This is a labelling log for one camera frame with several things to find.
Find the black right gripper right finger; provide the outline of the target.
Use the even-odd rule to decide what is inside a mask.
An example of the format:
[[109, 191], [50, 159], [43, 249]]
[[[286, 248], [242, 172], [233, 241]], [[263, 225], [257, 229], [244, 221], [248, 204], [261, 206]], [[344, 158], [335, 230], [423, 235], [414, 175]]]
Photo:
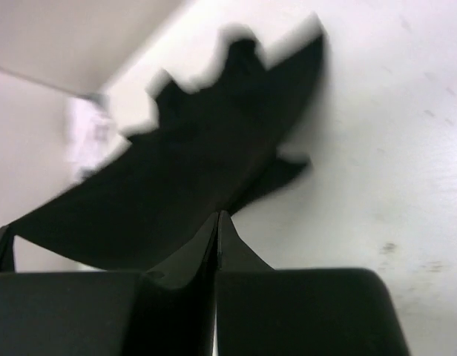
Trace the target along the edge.
[[220, 355], [408, 355], [383, 280], [365, 268], [276, 269], [217, 227]]

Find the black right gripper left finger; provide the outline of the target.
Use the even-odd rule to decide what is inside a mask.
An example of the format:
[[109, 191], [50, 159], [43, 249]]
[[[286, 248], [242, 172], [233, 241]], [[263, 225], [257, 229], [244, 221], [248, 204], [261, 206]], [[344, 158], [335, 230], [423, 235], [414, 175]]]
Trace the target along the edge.
[[210, 355], [217, 220], [148, 271], [17, 273], [0, 228], [0, 355]]

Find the black tank top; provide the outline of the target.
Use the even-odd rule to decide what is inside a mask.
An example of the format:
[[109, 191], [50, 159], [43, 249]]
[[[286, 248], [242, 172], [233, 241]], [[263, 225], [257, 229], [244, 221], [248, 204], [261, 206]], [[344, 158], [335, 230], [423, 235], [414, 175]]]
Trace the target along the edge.
[[103, 270], [148, 270], [211, 214], [235, 213], [300, 175], [308, 159], [278, 147], [315, 94], [324, 37], [270, 68], [256, 49], [253, 38], [233, 41], [218, 80], [195, 93], [168, 82], [155, 130], [130, 135], [104, 168], [0, 228], [0, 272], [14, 269], [15, 237]]

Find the folded white tank top stack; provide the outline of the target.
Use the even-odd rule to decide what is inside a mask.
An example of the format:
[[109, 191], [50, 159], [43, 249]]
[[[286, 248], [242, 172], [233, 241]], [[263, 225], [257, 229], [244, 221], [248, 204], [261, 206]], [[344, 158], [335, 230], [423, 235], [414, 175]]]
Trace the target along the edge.
[[109, 98], [102, 93], [72, 96], [65, 108], [66, 157], [70, 179], [80, 183], [105, 164], [111, 142], [118, 135], [108, 112]]

